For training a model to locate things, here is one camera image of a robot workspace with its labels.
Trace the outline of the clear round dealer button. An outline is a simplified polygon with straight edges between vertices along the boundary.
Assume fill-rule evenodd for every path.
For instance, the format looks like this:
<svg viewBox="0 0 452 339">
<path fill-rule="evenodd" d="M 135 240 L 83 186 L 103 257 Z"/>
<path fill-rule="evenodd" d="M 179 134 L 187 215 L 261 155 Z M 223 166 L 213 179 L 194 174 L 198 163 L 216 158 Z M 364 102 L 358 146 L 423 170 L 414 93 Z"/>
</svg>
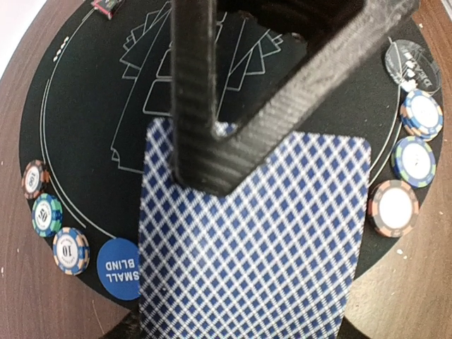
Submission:
<svg viewBox="0 0 452 339">
<path fill-rule="evenodd" d="M 429 95 L 441 89 L 441 70 L 428 51 L 410 40 L 390 41 L 384 64 L 403 91 L 422 90 Z"/>
</svg>

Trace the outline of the single green blue poker chip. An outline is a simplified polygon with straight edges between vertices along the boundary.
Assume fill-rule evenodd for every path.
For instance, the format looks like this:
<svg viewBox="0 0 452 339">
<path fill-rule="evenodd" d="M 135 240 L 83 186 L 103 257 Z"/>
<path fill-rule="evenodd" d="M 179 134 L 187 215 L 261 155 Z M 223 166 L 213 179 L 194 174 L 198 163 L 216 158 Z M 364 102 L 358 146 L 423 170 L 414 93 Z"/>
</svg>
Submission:
<svg viewBox="0 0 452 339">
<path fill-rule="evenodd" d="M 32 226 L 40 237 L 52 237 L 62 227 L 63 208 L 56 196 L 41 194 L 32 207 Z"/>
</svg>

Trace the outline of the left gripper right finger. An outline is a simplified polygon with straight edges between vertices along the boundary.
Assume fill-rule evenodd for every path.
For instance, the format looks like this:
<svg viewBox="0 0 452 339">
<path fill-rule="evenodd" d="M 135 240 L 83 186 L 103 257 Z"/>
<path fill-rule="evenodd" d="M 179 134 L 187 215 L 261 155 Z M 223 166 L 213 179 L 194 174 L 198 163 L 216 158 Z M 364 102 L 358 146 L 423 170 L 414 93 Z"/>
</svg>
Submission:
<svg viewBox="0 0 452 339">
<path fill-rule="evenodd" d="M 370 339 L 370 337 L 363 334 L 363 332 L 344 317 L 338 332 L 338 339 Z"/>
</svg>

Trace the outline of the blue-backed playing card deck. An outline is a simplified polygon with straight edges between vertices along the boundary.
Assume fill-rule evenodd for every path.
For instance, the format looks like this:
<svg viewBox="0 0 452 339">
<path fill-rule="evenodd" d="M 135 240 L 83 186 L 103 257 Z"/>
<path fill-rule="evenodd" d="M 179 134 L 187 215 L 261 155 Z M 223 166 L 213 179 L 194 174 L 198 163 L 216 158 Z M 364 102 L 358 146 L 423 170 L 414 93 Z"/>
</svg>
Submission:
<svg viewBox="0 0 452 339">
<path fill-rule="evenodd" d="M 172 124 L 146 132 L 143 338 L 335 338 L 355 276 L 371 147 L 291 133 L 231 194 L 176 184 Z"/>
</svg>

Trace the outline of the single brown 100 poker chip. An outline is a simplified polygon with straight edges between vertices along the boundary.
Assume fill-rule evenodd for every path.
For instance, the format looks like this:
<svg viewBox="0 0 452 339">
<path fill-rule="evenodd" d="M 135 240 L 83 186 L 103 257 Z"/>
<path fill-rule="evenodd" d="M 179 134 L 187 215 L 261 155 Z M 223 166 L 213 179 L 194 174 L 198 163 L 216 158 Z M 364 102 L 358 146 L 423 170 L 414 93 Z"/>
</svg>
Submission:
<svg viewBox="0 0 452 339">
<path fill-rule="evenodd" d="M 21 185 L 27 200 L 36 199 L 42 194 L 49 183 L 50 174 L 42 160 L 29 162 L 23 173 Z"/>
</svg>

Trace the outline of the red black triangular all-in marker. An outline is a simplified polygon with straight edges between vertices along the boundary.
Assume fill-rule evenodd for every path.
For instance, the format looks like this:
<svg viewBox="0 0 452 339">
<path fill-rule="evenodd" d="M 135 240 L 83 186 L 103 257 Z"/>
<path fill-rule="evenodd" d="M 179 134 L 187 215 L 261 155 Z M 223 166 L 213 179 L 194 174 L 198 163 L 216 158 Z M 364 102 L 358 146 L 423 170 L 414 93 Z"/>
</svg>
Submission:
<svg viewBox="0 0 452 339">
<path fill-rule="evenodd" d="M 111 19 L 123 3 L 123 0 L 93 0 L 91 5 L 95 10 L 98 10 Z"/>
</svg>

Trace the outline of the single white blue poker chip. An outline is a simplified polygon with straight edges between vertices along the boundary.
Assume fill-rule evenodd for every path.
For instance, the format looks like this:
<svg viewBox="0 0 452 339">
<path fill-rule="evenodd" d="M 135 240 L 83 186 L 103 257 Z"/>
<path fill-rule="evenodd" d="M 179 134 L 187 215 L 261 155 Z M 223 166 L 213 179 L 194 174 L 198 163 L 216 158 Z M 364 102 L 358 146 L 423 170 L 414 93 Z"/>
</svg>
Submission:
<svg viewBox="0 0 452 339">
<path fill-rule="evenodd" d="M 90 263 L 90 246 L 86 236 L 74 227 L 63 227 L 53 239 L 55 264 L 67 275 L 83 273 Z"/>
</svg>

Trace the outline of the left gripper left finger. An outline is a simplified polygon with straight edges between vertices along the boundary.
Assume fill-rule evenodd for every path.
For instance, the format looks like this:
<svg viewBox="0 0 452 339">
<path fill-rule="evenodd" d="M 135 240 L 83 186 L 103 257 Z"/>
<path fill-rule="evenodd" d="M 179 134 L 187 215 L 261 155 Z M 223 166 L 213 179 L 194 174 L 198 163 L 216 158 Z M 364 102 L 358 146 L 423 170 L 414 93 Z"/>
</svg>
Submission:
<svg viewBox="0 0 452 339">
<path fill-rule="evenodd" d="M 102 336 L 102 339 L 139 339 L 141 336 L 138 310 L 130 311 L 115 327 Z"/>
</svg>

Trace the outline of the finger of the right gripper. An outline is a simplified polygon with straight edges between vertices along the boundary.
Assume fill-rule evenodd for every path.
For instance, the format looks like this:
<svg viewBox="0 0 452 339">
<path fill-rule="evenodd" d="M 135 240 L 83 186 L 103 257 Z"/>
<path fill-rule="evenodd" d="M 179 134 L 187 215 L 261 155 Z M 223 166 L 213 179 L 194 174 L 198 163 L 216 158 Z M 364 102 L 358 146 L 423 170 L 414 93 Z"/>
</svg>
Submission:
<svg viewBox="0 0 452 339">
<path fill-rule="evenodd" d="M 216 196 L 234 191 L 266 156 L 408 19 L 418 1 L 173 1 L 174 174 Z M 217 121 L 218 9 L 248 11 L 274 30 L 301 35 L 307 55 L 222 137 Z"/>
</svg>

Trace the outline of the blue small blind button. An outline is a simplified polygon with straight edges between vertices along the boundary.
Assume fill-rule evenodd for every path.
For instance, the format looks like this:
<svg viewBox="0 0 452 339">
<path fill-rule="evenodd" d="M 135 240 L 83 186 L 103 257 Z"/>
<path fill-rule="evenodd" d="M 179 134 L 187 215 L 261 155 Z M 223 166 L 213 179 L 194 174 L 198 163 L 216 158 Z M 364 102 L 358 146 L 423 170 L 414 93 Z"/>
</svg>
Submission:
<svg viewBox="0 0 452 339">
<path fill-rule="evenodd" d="M 105 242 L 97 255 L 96 269 L 111 296 L 123 301 L 140 296 L 138 247 L 133 242 L 124 238 Z"/>
</svg>

